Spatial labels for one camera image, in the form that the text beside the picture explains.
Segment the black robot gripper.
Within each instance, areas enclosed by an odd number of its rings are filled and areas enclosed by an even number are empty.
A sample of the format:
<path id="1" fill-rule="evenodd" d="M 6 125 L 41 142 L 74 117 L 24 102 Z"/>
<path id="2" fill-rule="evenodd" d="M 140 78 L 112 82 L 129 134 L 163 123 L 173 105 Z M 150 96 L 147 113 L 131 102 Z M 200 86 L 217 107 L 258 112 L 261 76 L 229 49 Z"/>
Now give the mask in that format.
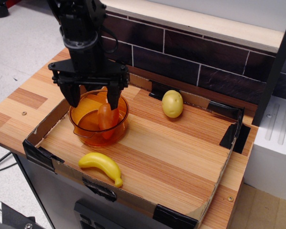
<path id="1" fill-rule="evenodd" d="M 79 85 L 107 86 L 107 100 L 111 110 L 118 108 L 121 91 L 128 87 L 128 68 L 112 62 L 105 56 L 99 33 L 86 40 L 73 41 L 63 36 L 70 58 L 52 62 L 48 68 L 53 72 L 53 81 L 59 84 L 65 99 L 77 107 L 81 98 Z"/>

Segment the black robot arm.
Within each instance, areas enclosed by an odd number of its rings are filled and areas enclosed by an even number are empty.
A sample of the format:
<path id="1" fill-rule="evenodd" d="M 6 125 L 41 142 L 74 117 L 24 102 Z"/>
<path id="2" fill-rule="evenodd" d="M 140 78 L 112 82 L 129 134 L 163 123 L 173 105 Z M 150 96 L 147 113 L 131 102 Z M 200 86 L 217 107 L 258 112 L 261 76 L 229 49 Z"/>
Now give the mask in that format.
<path id="1" fill-rule="evenodd" d="M 49 64 L 53 82 L 72 107 L 79 104 L 81 85 L 87 91 L 105 86 L 110 108 L 116 109 L 121 91 L 128 86 L 129 74 L 124 64 L 106 57 L 118 48 L 117 45 L 111 50 L 103 47 L 103 31 L 115 36 L 103 25 L 106 5 L 99 0 L 50 0 L 48 4 L 70 54 L 67 60 Z"/>

